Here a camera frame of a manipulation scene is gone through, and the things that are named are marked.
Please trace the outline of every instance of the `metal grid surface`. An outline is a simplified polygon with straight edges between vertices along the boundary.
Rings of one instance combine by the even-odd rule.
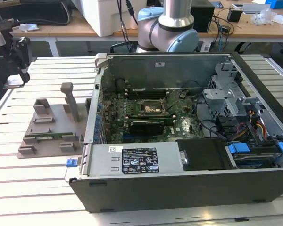
[[[251,64],[253,57],[249,59],[246,60]],[[264,61],[258,60],[258,63],[269,67],[266,69],[269,74],[262,70],[257,74],[274,75],[280,81],[279,74]],[[30,82],[24,88],[8,91],[0,103],[0,226],[86,223],[92,226],[283,226],[283,196],[264,204],[90,214],[64,179],[65,175],[70,177],[76,173],[66,173],[65,162],[69,156],[17,159],[18,147],[34,112],[35,99],[46,97],[49,104],[65,103],[60,85],[70,81],[74,83],[77,102],[84,103],[92,94],[93,70],[93,57],[39,58],[30,67]],[[250,221],[235,222],[235,218]]]
[[[283,106],[283,69],[272,59],[261,55],[242,55],[242,58]],[[246,81],[242,83],[251,96],[256,96]]]

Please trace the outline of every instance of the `gray fixture post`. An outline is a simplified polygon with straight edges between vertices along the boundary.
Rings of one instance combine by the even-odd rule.
[[[71,114],[75,122],[79,121],[79,112],[77,110],[77,104],[74,96],[72,95],[72,90],[74,86],[71,82],[64,82],[61,86],[61,92],[65,93],[67,104],[70,107]]]

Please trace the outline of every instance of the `blue tab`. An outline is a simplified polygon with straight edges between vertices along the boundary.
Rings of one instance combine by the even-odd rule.
[[[164,8],[162,7],[149,7],[149,8],[143,8],[139,11],[137,20],[149,20],[156,17],[159,17],[161,14],[163,14]]]
[[[228,148],[230,149],[230,152],[231,152],[232,154],[236,152],[234,146],[231,146],[231,145],[230,145],[230,146],[228,146]]]
[[[279,148],[281,149],[281,151],[283,152],[283,142],[279,142],[278,143]]]
[[[77,159],[67,159],[66,167],[77,167]]]
[[[246,143],[234,143],[229,146],[231,153],[249,153],[250,149]]]

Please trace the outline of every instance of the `black device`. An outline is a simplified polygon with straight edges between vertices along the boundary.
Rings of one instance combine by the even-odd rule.
[[[194,17],[194,29],[197,32],[208,32],[214,9],[215,7],[209,0],[192,1],[191,14]]]
[[[227,15],[227,20],[229,22],[239,22],[241,14],[242,14],[242,10],[230,8]]]
[[[2,19],[15,19],[21,24],[50,24],[64,26],[70,22],[70,0],[23,0],[18,5],[0,7]]]

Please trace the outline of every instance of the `warning label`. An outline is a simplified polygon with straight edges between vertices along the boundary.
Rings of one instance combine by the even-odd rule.
[[[159,173],[156,148],[123,149],[122,172],[131,173]]]

